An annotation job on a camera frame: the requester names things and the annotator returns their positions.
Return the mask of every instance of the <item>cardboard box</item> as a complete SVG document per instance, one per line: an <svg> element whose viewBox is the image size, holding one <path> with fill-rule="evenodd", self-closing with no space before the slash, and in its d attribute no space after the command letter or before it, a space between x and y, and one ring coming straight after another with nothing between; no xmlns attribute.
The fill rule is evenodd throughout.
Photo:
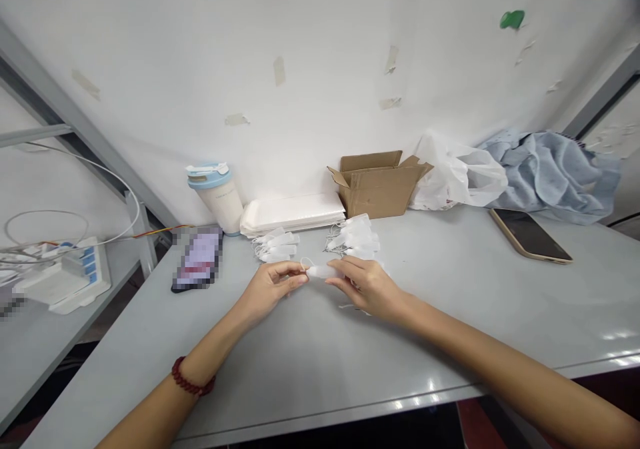
<svg viewBox="0 0 640 449"><path fill-rule="evenodd" d="M416 156L398 165L401 157L402 151L343 156L340 171L327 166L340 186L340 199L348 218L363 213L370 219L405 213L416 183L433 166L418 164Z"/></svg>

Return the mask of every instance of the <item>red beaded bracelet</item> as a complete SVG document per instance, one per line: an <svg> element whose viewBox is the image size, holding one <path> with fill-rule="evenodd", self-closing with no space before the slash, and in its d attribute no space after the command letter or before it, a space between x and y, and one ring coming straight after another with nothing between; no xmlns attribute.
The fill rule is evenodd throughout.
<svg viewBox="0 0 640 449"><path fill-rule="evenodd" d="M215 382L215 376L213 377L213 379L211 379L207 383L206 386L200 387L190 383L188 380L182 377L182 374L180 374L180 364L182 364L182 361L184 361L184 359L185 359L184 356L179 357L173 363L173 368L171 369L171 375L173 376L173 380L178 386L182 387L182 389L184 389L190 394L195 394L197 396L206 396L208 393L210 393L213 390L213 383Z"/></svg>

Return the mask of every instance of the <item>light blue lid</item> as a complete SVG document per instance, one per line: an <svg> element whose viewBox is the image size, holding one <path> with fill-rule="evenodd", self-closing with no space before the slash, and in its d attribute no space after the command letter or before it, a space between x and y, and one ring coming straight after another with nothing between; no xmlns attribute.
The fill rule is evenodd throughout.
<svg viewBox="0 0 640 449"><path fill-rule="evenodd" d="M187 183L191 189L211 189L231 180L231 169L227 163L207 163L200 167L187 166Z"/></svg>

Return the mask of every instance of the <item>white plastic bag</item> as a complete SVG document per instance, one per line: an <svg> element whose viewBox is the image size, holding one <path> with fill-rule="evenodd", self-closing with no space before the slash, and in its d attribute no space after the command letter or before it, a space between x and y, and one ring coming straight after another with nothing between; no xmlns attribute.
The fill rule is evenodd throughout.
<svg viewBox="0 0 640 449"><path fill-rule="evenodd" d="M431 129L420 139L415 155L433 169L418 181L411 209L440 211L456 203L485 206L507 188L505 169L487 151L461 145Z"/></svg>

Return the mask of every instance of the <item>table surface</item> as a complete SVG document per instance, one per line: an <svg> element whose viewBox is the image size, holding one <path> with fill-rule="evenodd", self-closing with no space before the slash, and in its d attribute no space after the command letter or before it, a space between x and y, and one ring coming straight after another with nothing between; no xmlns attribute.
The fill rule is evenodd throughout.
<svg viewBox="0 0 640 449"><path fill-rule="evenodd" d="M536 218L575 259L517 254L486 209L377 219L380 259L405 290L568 377L640 364L640 242L604 226ZM301 233L315 264L327 229ZM170 292L174 246L23 446L94 447L231 308L257 268L225 238L220 278ZM424 407L483 393L426 342L352 308L314 280L233 349L174 448L205 448Z"/></svg>
<svg viewBox="0 0 640 449"><path fill-rule="evenodd" d="M94 302L63 316L27 300L0 318L0 434L64 359L140 264L131 241L110 244L111 288Z"/></svg>

